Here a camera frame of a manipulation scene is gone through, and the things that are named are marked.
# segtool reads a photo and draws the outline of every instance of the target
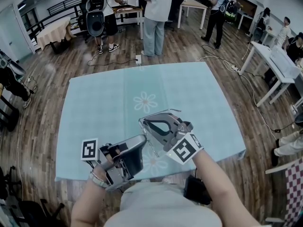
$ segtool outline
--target beige tablecloth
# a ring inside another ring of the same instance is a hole
[[[45,27],[45,29],[37,35],[37,44],[41,47],[41,50],[50,42],[61,42],[64,38],[70,40],[75,37],[71,33],[70,20],[71,17],[58,19]]]

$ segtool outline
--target light blue tablecloth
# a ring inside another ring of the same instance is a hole
[[[174,108],[192,122],[205,150],[219,161],[245,151],[245,145],[213,74],[205,62],[141,66],[72,78],[66,94],[57,143],[56,180],[87,180],[90,166],[80,161],[81,143],[99,145],[142,134],[138,119]],[[144,169],[135,180],[195,169],[143,148]]]

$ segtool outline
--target bracelet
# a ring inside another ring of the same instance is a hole
[[[101,188],[107,188],[108,184],[107,182],[105,182],[104,180],[100,179],[99,177],[97,177],[97,175],[95,173],[93,173],[92,171],[89,174],[89,178],[99,187]]]

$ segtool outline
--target light blue jeans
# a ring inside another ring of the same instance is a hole
[[[147,56],[161,55],[164,41],[165,22],[154,21],[144,17],[143,45]]]

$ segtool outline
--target black shorts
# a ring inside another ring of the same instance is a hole
[[[118,32],[118,26],[116,22],[115,14],[111,14],[104,17],[104,29],[106,31],[106,34],[111,36],[115,35]]]

